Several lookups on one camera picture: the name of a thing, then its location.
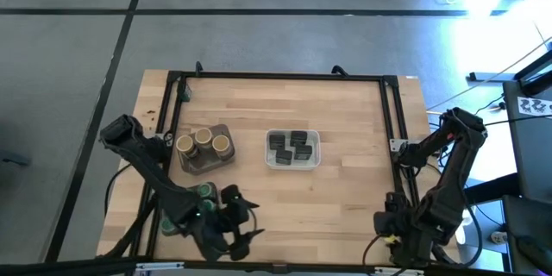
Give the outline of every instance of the floor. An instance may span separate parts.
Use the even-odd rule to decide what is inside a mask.
[[[126,16],[129,5],[175,10]],[[339,64],[351,74],[417,75],[430,107],[467,88],[467,72],[497,72],[543,42],[549,29],[538,28],[526,6],[522,0],[0,0],[0,148],[33,161],[24,168],[0,164],[0,264],[42,260],[75,171],[84,181],[60,260],[94,256],[104,189],[119,159],[92,141],[93,129],[132,111],[144,69],[190,70],[201,60],[213,71],[329,72]],[[185,16],[178,9],[197,10]],[[500,93],[486,85],[436,110],[476,110]],[[508,141],[507,127],[490,131],[473,179],[495,178],[497,165],[513,172]],[[509,156],[496,160],[497,149]]]

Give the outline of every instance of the metal lid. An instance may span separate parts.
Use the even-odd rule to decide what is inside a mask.
[[[190,152],[193,149],[193,139],[189,135],[183,135],[176,141],[176,148],[180,152]]]
[[[196,141],[199,143],[207,143],[212,138],[213,134],[209,129],[200,129],[196,132]]]
[[[218,135],[213,139],[213,148],[218,151],[226,151],[230,147],[230,140],[225,135]]]

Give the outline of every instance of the table leg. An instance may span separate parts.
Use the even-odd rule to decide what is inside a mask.
[[[470,204],[481,204],[500,199],[504,195],[519,196],[518,173],[511,173],[495,180],[468,187],[464,190]]]
[[[549,66],[552,63],[552,43],[545,45],[548,49],[548,52],[543,56],[539,57],[532,63],[528,64],[524,69],[520,70],[518,73],[502,73],[498,77],[492,78],[496,75],[495,72],[470,72],[467,75],[467,80],[470,82],[480,82],[487,81],[489,82],[507,82],[507,81],[518,81],[522,78],[530,78],[535,75],[537,72],[541,71],[546,66]]]

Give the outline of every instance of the cylindrical cup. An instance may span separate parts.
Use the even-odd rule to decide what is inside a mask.
[[[203,207],[206,211],[215,211],[216,204],[213,201],[211,201],[210,199],[204,199]]]
[[[213,140],[213,134],[209,129],[200,129],[195,134],[198,147],[202,149],[209,149],[211,147],[211,141]]]
[[[201,185],[198,185],[196,193],[199,194],[201,198],[208,198],[213,193],[213,187],[208,183],[202,183]]]
[[[198,148],[193,143],[193,139],[189,135],[183,135],[176,140],[176,149],[179,151],[179,157],[186,159],[193,159],[199,155]]]
[[[234,149],[230,144],[230,139],[225,135],[218,135],[213,139],[213,148],[215,149],[216,155],[221,160],[227,160],[232,157]]]

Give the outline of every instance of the gray floor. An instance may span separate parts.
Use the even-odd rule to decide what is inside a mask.
[[[126,8],[129,1],[0,0],[0,8]],[[488,11],[520,2],[140,0],[139,7]],[[41,259],[121,25],[122,16],[0,16],[0,148],[33,159],[26,168],[0,164],[0,263]],[[431,106],[468,87],[467,72],[496,72],[541,42],[530,18],[510,15],[136,16],[102,126],[132,111],[144,69],[189,70],[201,60],[216,71],[328,72],[339,64],[349,73],[417,75]],[[475,110],[500,92],[486,86],[451,104]],[[104,189],[118,161],[96,144],[62,260],[95,254]],[[486,171],[474,175],[484,179]]]

